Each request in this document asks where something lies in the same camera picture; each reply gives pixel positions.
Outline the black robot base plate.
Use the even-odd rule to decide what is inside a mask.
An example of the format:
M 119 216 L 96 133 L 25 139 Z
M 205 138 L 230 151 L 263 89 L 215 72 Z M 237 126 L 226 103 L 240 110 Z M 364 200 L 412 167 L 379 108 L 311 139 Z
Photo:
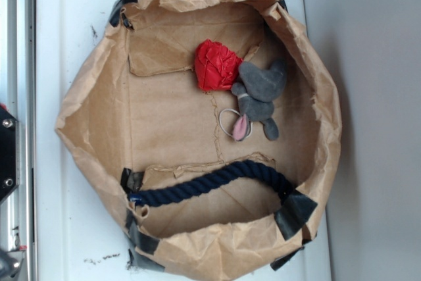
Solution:
M 7 200 L 19 184 L 18 164 L 18 121 L 1 104 L 1 141 L 0 141 L 0 172 L 1 172 L 1 203 Z

